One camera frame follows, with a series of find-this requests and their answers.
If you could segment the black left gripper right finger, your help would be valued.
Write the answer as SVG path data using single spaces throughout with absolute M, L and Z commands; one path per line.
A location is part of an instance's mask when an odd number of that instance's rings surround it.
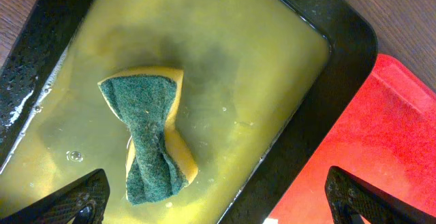
M 335 224 L 435 222 L 434 216 L 337 166 L 328 170 L 324 190 Z

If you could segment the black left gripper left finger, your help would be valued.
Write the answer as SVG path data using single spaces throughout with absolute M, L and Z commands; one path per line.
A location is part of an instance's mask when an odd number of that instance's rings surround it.
M 102 224 L 109 197 L 106 173 L 96 169 L 1 222 Z

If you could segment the red plastic serving tray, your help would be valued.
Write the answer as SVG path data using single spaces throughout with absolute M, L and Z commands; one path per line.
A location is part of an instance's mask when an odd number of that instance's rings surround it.
M 266 222 L 331 223 L 324 185 L 332 166 L 435 214 L 435 93 L 394 57 L 379 55 Z

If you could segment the yellow green scrub sponge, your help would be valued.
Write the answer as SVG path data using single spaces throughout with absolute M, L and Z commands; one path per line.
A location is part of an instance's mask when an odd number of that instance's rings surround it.
M 198 175 L 198 164 L 176 129 L 184 72 L 135 67 L 98 82 L 112 113 L 131 134 L 126 198 L 132 205 L 177 195 Z

